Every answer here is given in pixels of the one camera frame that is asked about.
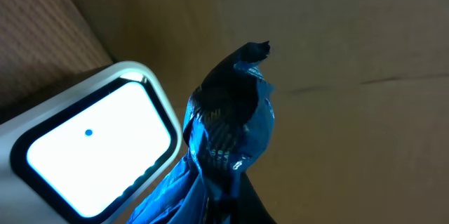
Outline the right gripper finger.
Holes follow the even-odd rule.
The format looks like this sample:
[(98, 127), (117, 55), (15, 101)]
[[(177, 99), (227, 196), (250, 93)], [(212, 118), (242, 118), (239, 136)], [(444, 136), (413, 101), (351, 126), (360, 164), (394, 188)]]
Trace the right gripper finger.
[(246, 173), (241, 174), (238, 198), (239, 222), (243, 224), (276, 224), (257, 195)]

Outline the blue Oreo cookie pack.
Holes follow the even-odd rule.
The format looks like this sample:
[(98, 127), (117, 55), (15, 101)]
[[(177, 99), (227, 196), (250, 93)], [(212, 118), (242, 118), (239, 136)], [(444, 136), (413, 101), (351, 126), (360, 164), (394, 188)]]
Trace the blue Oreo cookie pack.
[(129, 223), (240, 224), (241, 174), (267, 149), (274, 130), (273, 87), (259, 69), (269, 53), (268, 41), (248, 42), (190, 95), (183, 125), (187, 153)]

